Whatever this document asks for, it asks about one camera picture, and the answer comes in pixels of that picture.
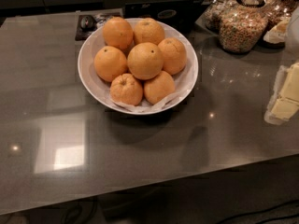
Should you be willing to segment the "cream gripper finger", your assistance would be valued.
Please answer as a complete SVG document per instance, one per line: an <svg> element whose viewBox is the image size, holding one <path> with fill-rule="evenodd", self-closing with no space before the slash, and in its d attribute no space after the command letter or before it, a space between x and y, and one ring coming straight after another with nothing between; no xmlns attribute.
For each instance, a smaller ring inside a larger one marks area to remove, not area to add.
<svg viewBox="0 0 299 224"><path fill-rule="evenodd" d="M281 125L299 111L299 63L278 69L273 94L269 100L264 120Z"/></svg>

